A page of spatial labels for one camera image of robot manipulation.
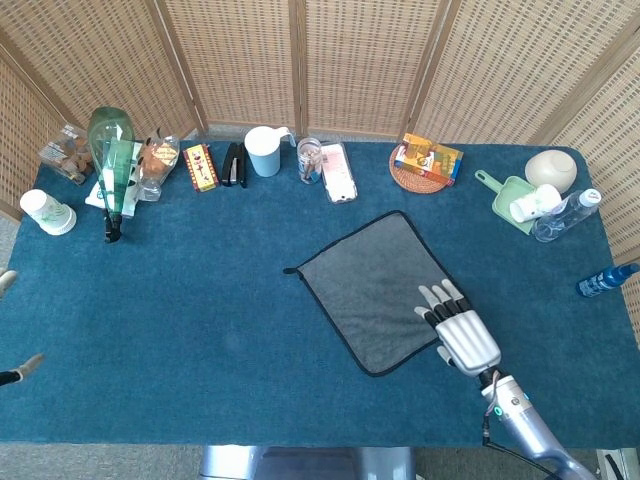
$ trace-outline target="blue table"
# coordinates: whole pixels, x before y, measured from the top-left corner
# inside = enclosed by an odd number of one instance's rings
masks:
[[[213,144],[215,163],[227,143]],[[282,269],[389,210],[413,220],[466,291],[565,446],[640,444],[640,355],[619,291],[594,299],[575,282],[611,263],[594,216],[539,244],[491,212],[473,178],[524,176],[541,147],[457,145],[455,186],[399,188],[392,144],[347,144],[359,197],[332,205],[296,177],[295,151],[249,186],[196,193],[183,162],[160,202],[139,203],[124,237],[103,243],[91,188],[47,169],[36,182],[78,215],[50,237],[30,219],[0,303],[0,365],[42,351],[23,384],[0,389],[2,441],[296,446],[469,446],[481,440],[478,385],[429,348],[393,373],[358,369],[304,285]],[[575,188],[590,185],[584,159]],[[493,437],[506,441],[500,427]]]

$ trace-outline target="water bottle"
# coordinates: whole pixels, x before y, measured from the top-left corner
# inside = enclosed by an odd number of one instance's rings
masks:
[[[601,272],[590,275],[576,285],[576,290],[583,297],[595,297],[607,290],[621,286],[634,273],[640,271],[640,265],[630,263],[619,267],[608,267]]]
[[[584,220],[598,209],[602,200],[600,192],[593,188],[573,192],[547,215],[540,217],[531,232],[536,240],[555,240],[575,224]]]

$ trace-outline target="wicker room divider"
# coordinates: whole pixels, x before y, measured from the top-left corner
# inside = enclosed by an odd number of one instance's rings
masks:
[[[109,104],[140,136],[209,124],[569,145],[640,257],[640,6],[563,0],[0,2],[0,212],[65,121]],[[624,288],[640,342],[640,280]]]

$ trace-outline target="gray towel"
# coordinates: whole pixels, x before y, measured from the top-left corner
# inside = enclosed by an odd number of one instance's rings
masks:
[[[384,375],[437,336],[413,311],[418,285],[447,278],[403,212],[393,211],[332,243],[298,272],[358,365]]]

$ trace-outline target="stapler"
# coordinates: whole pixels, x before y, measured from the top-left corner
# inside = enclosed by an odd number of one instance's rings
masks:
[[[246,149],[244,143],[229,145],[227,155],[222,166],[222,185],[231,187],[239,183],[242,188],[247,187]]]

